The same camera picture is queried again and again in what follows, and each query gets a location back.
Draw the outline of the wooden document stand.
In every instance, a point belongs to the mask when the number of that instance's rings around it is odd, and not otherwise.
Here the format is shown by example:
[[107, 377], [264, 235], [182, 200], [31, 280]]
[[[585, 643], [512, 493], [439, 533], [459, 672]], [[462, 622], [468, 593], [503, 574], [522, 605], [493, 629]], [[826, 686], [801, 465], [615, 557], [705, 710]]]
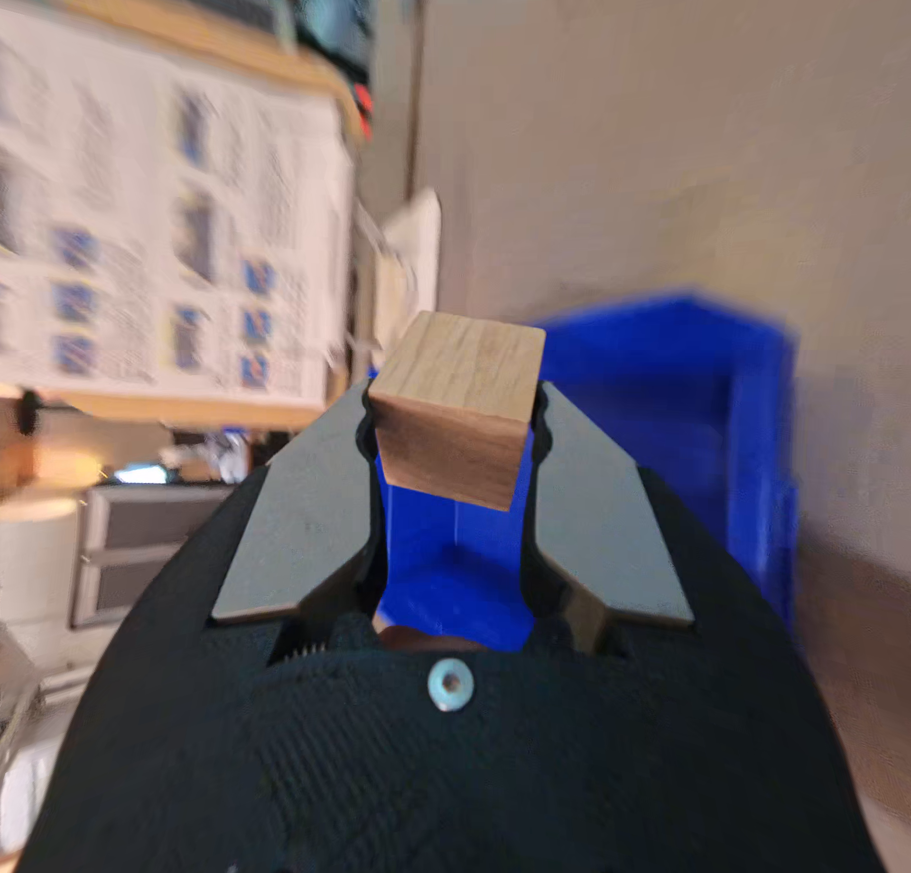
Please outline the wooden document stand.
[[417, 203], [395, 214], [395, 220], [387, 223], [388, 230], [379, 229], [356, 195], [356, 168], [365, 140], [353, 92], [340, 74], [324, 61], [289, 44], [283, 46], [254, 28], [196, 8], [187, 1], [2, 0], [2, 7], [6, 5], [23, 5], [32, 11], [62, 17], [69, 24], [97, 28], [115, 40], [263, 82], [268, 87], [330, 98], [338, 105], [346, 146], [353, 161], [353, 202], [344, 358], [331, 371], [324, 407], [257, 406], [150, 396], [60, 393], [3, 383], [2, 387], [34, 389], [49, 399], [61, 400], [77, 409], [114, 421], [156, 420], [186, 427], [238, 426], [295, 431], [316, 421], [330, 404], [345, 393], [352, 381], [352, 359], [356, 355], [369, 359], [381, 351], [379, 344], [369, 339], [368, 323], [356, 317], [358, 300], [353, 288], [352, 254], [357, 235], [368, 250], [388, 256], [392, 264], [400, 269], [398, 280], [403, 298], [399, 312], [390, 312], [393, 331], [403, 328], [414, 310], [434, 308], [436, 281], [426, 279], [426, 285], [421, 286], [417, 276], [421, 268], [432, 269], [438, 262], [438, 202], [432, 193], [422, 193]]

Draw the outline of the grey desk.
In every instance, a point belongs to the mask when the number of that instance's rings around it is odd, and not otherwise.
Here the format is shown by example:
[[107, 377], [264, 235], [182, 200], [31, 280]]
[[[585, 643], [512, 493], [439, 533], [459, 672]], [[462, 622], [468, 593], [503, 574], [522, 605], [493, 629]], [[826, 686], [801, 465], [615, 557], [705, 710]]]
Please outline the grey desk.
[[910, 0], [378, 0], [377, 217], [443, 210], [439, 302], [686, 288], [787, 323], [798, 618], [909, 864]]

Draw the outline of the blue plastic bin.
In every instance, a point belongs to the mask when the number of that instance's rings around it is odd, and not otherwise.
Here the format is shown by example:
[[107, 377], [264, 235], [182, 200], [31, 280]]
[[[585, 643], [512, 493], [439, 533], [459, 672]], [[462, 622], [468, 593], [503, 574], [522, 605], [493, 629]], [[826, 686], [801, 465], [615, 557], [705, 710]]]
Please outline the blue plastic bin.
[[[626, 301], [541, 323], [540, 378], [656, 471], [793, 629], [799, 523], [791, 471], [795, 343], [777, 325], [694, 296]], [[508, 512], [389, 487], [381, 616], [514, 650], [529, 439]]]

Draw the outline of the large wooden cube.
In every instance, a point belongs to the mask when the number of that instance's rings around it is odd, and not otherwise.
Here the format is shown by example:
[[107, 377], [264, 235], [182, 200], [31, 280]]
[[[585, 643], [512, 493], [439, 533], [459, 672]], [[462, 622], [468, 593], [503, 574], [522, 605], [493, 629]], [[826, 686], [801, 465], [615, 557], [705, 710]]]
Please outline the large wooden cube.
[[528, 325], [418, 313], [368, 389], [387, 483], [507, 512], [545, 339]]

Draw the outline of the printed instruction sheet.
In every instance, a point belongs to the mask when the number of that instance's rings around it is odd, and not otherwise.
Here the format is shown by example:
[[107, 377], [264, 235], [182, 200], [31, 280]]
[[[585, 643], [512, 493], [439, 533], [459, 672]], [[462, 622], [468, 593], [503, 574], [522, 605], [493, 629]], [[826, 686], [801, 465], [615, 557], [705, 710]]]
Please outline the printed instruction sheet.
[[23, 5], [1, 51], [2, 383], [324, 407], [353, 202], [338, 105]]

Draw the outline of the grey framed panel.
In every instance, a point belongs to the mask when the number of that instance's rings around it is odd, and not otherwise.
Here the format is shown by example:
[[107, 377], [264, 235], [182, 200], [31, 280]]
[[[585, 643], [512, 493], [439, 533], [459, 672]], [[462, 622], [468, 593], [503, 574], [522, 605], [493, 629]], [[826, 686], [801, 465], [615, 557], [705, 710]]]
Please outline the grey framed panel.
[[234, 485], [103, 484], [78, 509], [68, 626], [118, 624]]

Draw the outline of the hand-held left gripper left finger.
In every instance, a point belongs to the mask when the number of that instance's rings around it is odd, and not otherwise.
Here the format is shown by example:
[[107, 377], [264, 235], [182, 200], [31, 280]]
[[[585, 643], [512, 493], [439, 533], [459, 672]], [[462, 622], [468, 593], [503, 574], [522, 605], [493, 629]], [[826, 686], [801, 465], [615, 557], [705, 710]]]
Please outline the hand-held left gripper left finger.
[[376, 631], [388, 548], [369, 387], [352, 386], [270, 460], [214, 626], [290, 622], [329, 639], [357, 617]]

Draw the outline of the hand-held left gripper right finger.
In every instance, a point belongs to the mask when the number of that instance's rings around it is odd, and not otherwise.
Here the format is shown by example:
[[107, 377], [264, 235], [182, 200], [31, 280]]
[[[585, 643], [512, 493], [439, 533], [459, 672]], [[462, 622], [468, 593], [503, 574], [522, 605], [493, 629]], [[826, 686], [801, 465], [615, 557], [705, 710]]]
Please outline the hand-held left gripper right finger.
[[552, 383], [539, 383], [519, 581], [535, 621], [577, 651], [621, 651], [621, 628], [695, 618], [635, 460]]

